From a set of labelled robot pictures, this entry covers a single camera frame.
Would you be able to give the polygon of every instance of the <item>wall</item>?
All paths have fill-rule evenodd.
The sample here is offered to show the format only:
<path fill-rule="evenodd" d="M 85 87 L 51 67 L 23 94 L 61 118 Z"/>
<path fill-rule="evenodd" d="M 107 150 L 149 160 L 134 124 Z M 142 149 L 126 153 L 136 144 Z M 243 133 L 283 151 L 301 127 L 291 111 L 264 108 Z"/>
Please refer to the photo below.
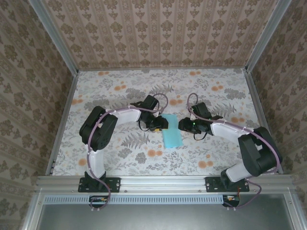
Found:
<path fill-rule="evenodd" d="M 264 113 L 307 211 L 307 1 L 293 0 L 252 71 Z"/>
<path fill-rule="evenodd" d="M 43 0 L 79 69 L 243 66 L 277 0 Z"/>
<path fill-rule="evenodd" d="M 45 174 L 72 76 L 27 0 L 0 1 L 0 229 Z"/>

